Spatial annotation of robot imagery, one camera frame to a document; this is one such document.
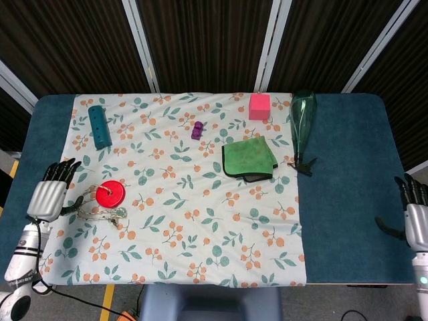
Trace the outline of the pink cube block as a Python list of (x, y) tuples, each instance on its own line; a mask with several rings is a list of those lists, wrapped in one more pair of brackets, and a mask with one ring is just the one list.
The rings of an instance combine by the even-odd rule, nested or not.
[(267, 120), (270, 117), (270, 96), (252, 93), (249, 100), (249, 119)]

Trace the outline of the dark flat pad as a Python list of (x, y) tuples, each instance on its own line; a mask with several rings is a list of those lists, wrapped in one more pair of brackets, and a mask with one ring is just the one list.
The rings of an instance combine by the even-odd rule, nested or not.
[(243, 180), (247, 183), (254, 183), (258, 181), (270, 180), (272, 177), (273, 175), (268, 173), (252, 173), (243, 175)]

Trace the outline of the red disc with hole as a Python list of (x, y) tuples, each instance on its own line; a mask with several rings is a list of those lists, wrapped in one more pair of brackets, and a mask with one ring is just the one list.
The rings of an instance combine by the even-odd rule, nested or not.
[(119, 181), (105, 181), (96, 189), (96, 202), (108, 209), (118, 207), (126, 196), (124, 185)]

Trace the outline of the brown slatted screen panel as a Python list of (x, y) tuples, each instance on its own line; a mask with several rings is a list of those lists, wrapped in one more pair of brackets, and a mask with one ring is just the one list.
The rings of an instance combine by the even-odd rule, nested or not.
[(0, 0), (0, 60), (38, 98), (150, 91), (121, 0)]
[(163, 93), (252, 92), (273, 0), (138, 0)]
[(402, 1), (293, 0), (269, 92), (341, 92)]

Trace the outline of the teal half-cylinder block with holes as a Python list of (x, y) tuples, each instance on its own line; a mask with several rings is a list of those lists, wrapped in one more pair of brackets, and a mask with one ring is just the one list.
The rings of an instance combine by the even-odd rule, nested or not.
[(88, 108), (88, 116), (96, 150), (111, 146), (112, 140), (104, 108), (101, 105), (91, 106)]

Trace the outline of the green microfibre cloth black trim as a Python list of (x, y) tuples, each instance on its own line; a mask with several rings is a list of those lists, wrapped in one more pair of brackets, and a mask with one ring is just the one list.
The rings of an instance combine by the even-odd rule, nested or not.
[(264, 136), (222, 146), (223, 172), (232, 178), (252, 173), (274, 173), (278, 162)]

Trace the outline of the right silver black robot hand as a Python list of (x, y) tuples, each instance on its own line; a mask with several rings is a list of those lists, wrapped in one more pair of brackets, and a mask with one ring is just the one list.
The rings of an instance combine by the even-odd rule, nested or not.
[(407, 173), (404, 178), (394, 177), (400, 191), (405, 229), (399, 231), (388, 227), (380, 217), (374, 220), (383, 233), (406, 241), (414, 252), (428, 252), (428, 185)]

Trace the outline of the green glass spray bottle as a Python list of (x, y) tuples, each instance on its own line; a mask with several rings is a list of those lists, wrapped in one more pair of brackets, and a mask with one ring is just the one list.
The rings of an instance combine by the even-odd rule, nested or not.
[(317, 100), (313, 91), (300, 90), (294, 93), (289, 111), (294, 147), (292, 168), (307, 177), (312, 176), (311, 167), (316, 161), (314, 158), (308, 163), (304, 163), (304, 152), (309, 141), (316, 111)]

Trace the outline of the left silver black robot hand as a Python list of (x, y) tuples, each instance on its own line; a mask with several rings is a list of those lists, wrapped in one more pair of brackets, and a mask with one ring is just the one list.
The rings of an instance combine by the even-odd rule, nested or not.
[(26, 218), (32, 224), (51, 223), (59, 216), (76, 212), (80, 208), (83, 196), (79, 196), (72, 205), (67, 207), (64, 206), (64, 200), (81, 163), (71, 158), (48, 166), (43, 179), (36, 185), (27, 208)]

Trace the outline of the white screen frame post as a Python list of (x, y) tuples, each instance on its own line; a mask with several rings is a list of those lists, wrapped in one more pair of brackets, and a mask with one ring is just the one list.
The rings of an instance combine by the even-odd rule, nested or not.
[(11, 69), (0, 59), (1, 87), (10, 95), (22, 98), (32, 107), (38, 101), (36, 95), (11, 71)]
[(121, 1), (150, 91), (152, 93), (160, 93), (154, 62), (150, 54), (137, 0)]
[(259, 92), (261, 88), (261, 83), (263, 80), (263, 75), (265, 67), (267, 65), (268, 54), (270, 51), (270, 45), (274, 36), (274, 30), (276, 27), (276, 21), (278, 18), (278, 13), (282, 4), (282, 0), (272, 0), (272, 6), (270, 9), (270, 15), (265, 31), (265, 37), (263, 41), (263, 46), (261, 50), (261, 55), (259, 58), (259, 64), (257, 67), (257, 76), (255, 79), (254, 92)]
[(402, 0), (397, 7), (379, 36), (375, 39), (365, 56), (352, 73), (351, 77), (341, 90), (342, 94), (351, 93), (362, 80), (363, 76), (369, 71), (370, 67), (376, 62), (380, 54), (392, 40), (394, 35), (401, 28), (402, 24), (407, 20), (420, 0)]

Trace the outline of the floral print white tablecloth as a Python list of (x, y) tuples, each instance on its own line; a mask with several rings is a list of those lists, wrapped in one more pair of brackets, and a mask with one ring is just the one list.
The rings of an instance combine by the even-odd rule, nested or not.
[[(230, 288), (306, 283), (289, 93), (271, 95), (270, 117), (248, 118), (250, 95), (76, 96), (61, 158), (81, 166), (66, 195), (81, 209), (51, 225), (39, 268), (45, 282), (215, 284)], [(96, 150), (88, 108), (104, 108), (112, 145)], [(191, 133), (203, 123), (200, 140)], [(223, 172), (222, 146), (264, 136), (278, 162), (270, 180)], [(119, 181), (116, 208), (96, 189)]]

